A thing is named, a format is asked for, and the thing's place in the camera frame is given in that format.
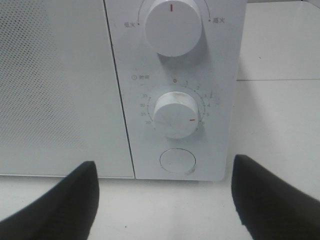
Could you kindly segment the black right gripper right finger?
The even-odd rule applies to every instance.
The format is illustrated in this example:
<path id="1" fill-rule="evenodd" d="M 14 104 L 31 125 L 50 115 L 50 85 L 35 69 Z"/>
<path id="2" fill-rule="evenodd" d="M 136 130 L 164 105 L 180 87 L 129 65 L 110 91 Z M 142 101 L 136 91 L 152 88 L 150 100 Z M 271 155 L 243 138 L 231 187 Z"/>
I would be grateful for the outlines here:
<path id="1" fill-rule="evenodd" d="M 255 160 L 237 154 L 231 195 L 239 219 L 254 240 L 318 240 L 320 202 Z"/>

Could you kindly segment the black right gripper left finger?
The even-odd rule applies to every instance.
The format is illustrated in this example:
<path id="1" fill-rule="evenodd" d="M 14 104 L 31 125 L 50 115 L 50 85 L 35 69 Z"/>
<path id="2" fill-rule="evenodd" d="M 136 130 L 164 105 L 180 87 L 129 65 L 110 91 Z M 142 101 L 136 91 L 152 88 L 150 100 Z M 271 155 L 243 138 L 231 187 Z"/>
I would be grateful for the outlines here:
<path id="1" fill-rule="evenodd" d="M 96 164 L 85 161 L 44 195 L 0 222 L 2 240 L 86 240 L 100 199 Z"/>

